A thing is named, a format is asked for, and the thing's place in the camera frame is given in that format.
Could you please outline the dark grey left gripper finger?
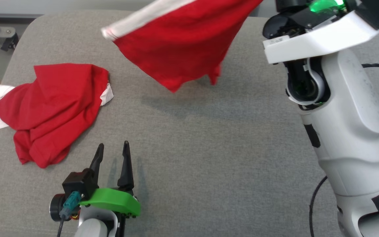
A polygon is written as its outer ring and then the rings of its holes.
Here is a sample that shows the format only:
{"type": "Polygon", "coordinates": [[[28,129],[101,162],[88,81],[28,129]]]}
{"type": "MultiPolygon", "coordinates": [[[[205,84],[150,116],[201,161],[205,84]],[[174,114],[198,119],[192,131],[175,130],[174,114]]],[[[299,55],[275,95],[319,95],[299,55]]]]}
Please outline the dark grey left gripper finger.
{"type": "Polygon", "coordinates": [[[117,186],[118,186],[118,189],[122,192],[132,192],[134,189],[134,177],[133,177],[130,145],[128,141],[124,141],[122,156],[123,156],[122,170],[121,170],[120,178],[117,181],[117,186]]]}
{"type": "Polygon", "coordinates": [[[95,192],[95,190],[99,188],[98,186],[99,170],[100,170],[101,162],[103,161],[103,155],[104,155],[104,144],[99,144],[90,165],[90,169],[93,171],[93,176],[91,178],[90,192],[89,192],[90,195],[92,195],[95,192]]]}

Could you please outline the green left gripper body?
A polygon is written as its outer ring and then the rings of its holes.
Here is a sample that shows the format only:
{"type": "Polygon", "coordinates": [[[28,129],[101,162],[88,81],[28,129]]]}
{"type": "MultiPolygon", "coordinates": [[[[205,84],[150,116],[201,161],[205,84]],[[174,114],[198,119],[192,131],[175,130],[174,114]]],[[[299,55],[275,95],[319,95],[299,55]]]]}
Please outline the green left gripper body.
{"type": "Polygon", "coordinates": [[[80,237],[124,237],[126,219],[139,217],[141,204],[128,192],[96,189],[93,196],[80,202],[80,237]]]}

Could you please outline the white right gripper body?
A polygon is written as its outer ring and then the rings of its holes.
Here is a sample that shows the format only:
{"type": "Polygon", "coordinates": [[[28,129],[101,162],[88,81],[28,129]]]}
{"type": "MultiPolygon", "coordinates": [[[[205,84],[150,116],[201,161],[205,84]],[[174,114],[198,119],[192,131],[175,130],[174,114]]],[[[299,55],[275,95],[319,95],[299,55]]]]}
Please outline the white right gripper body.
{"type": "Polygon", "coordinates": [[[269,18],[262,30],[268,63],[324,56],[379,34],[346,0],[304,0],[269,18]]]}

